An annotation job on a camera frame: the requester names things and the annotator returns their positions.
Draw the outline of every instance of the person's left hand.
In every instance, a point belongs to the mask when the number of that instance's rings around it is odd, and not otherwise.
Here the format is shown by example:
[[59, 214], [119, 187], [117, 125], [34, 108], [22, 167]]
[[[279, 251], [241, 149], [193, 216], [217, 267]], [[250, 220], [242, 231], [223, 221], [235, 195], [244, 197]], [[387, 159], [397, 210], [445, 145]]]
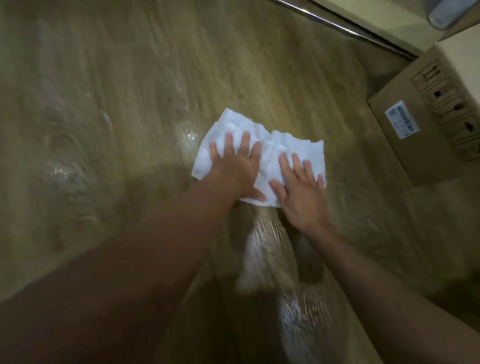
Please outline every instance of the person's left hand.
[[251, 197], [258, 201], [265, 201], [265, 195], [254, 188], [260, 168], [260, 154], [262, 144], [256, 142], [250, 151], [250, 133], [245, 132], [241, 138], [240, 148], [235, 154], [233, 148], [233, 135], [228, 133], [225, 137], [223, 158], [218, 154], [216, 143], [210, 143], [210, 158], [212, 159], [213, 175], [219, 175], [233, 187], [238, 199]]

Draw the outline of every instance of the hand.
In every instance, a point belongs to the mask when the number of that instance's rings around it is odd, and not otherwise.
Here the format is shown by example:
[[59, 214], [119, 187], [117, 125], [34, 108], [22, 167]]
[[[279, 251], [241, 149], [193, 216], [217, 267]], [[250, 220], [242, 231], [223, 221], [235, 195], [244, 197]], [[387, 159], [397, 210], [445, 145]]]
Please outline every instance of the hand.
[[210, 158], [212, 170], [210, 174], [219, 175], [230, 183], [237, 199], [251, 197], [258, 201], [265, 201], [265, 195], [253, 187], [260, 168], [260, 154], [262, 144], [256, 142], [250, 151], [250, 133], [245, 132], [241, 137], [238, 153], [233, 149], [233, 135], [228, 133], [225, 137], [223, 158], [218, 154], [215, 143], [210, 143]]
[[302, 167], [298, 154], [294, 153], [292, 157], [293, 170], [285, 155], [279, 159], [288, 192], [282, 182], [271, 180], [269, 184], [290, 223], [311, 237], [318, 228], [333, 226], [328, 217], [324, 179], [319, 174], [318, 182], [315, 182], [310, 161], [305, 160]]

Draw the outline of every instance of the wooden floor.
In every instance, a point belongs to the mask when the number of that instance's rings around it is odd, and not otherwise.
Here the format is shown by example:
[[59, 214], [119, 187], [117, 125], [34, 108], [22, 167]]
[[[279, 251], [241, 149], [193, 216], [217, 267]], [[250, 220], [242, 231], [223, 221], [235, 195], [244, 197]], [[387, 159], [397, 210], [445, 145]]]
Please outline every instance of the wooden floor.
[[[267, 0], [5, 1], [0, 29], [1, 299], [188, 188], [228, 107], [325, 140], [341, 231], [480, 329], [479, 175], [412, 189], [365, 102], [404, 60]], [[304, 243], [238, 204], [167, 337], [122, 359], [379, 363]]]

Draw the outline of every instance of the finger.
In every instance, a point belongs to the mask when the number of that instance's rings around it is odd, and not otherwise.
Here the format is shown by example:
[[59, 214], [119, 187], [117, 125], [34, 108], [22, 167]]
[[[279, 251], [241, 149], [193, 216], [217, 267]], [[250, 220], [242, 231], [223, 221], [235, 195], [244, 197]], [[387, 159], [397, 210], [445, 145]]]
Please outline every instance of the finger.
[[227, 133], [225, 135], [225, 149], [223, 151], [224, 156], [232, 156], [235, 154], [235, 150], [233, 149], [233, 134]]
[[287, 198], [288, 198], [288, 194], [287, 194], [287, 190], [285, 189], [285, 186], [282, 184], [282, 182], [275, 181], [275, 180], [269, 181], [268, 185], [275, 193], [275, 196], [278, 198], [280, 205], [283, 207], [287, 202]]
[[325, 192], [324, 176], [322, 174], [318, 175], [317, 186], [318, 186], [318, 189], [320, 190], [320, 192], [322, 192], [322, 193]]
[[241, 136], [241, 143], [240, 143], [238, 154], [247, 156], [248, 152], [250, 152], [250, 133], [244, 132], [243, 135]]
[[292, 182], [294, 182], [297, 179], [297, 177], [295, 177], [295, 174], [293, 173], [292, 168], [290, 168], [290, 165], [288, 164], [287, 156], [285, 154], [282, 154], [278, 159], [278, 161], [280, 163], [280, 170], [282, 171], [282, 174], [285, 177], [285, 180], [291, 186]]
[[311, 182], [315, 182], [315, 177], [313, 176], [312, 171], [312, 163], [308, 159], [303, 161], [303, 170], [305, 171], [308, 180]]
[[265, 202], [267, 198], [265, 195], [260, 191], [255, 188], [253, 195], [251, 196], [253, 199], [260, 201], [260, 202]]
[[210, 159], [212, 160], [212, 163], [218, 158], [220, 155], [218, 154], [218, 150], [216, 148], [216, 143], [211, 142], [210, 143]]
[[307, 179], [307, 175], [305, 174], [305, 171], [303, 170], [303, 167], [300, 163], [300, 158], [297, 153], [292, 154], [293, 158], [293, 171], [295, 172], [295, 175], [302, 181]]
[[261, 154], [262, 154], [262, 143], [256, 142], [252, 147], [252, 153], [250, 154], [250, 159], [253, 159], [255, 162], [260, 164]]

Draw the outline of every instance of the forearm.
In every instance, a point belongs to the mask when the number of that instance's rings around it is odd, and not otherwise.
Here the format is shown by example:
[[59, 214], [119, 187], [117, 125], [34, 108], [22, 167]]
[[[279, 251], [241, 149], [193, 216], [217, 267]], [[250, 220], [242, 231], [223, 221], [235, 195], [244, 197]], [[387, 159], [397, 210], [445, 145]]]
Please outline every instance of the forearm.
[[0, 356], [12, 363], [25, 355], [53, 363], [118, 341], [147, 319], [165, 328], [235, 199], [228, 185], [206, 177], [26, 287], [0, 306], [2, 331], [9, 333], [0, 340]]
[[480, 335], [410, 290], [334, 229], [309, 240], [321, 254], [386, 363], [473, 363]]

